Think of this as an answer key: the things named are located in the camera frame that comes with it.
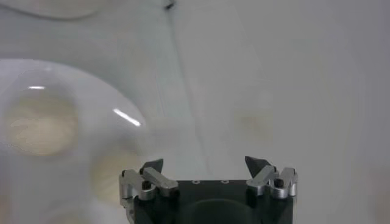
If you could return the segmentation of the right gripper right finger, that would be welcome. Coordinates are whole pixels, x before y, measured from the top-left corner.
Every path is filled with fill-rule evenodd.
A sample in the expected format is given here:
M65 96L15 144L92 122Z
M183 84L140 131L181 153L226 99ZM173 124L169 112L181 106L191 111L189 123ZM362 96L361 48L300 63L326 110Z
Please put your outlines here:
M297 196L298 174L294 168L285 167L279 172L267 160L251 156L245 156L245 162L252 177L246 185L256 196L266 192L274 199Z

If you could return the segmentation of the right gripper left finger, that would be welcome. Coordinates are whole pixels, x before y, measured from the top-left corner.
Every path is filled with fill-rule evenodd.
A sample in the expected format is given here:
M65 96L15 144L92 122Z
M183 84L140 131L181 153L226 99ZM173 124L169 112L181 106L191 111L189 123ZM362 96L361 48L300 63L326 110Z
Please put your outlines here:
M137 196L140 200L149 201L157 193L163 197L175 197L179 183L161 173L163 163L163 159L157 159L144 163L138 172L123 170L119 175L119 198L130 200Z

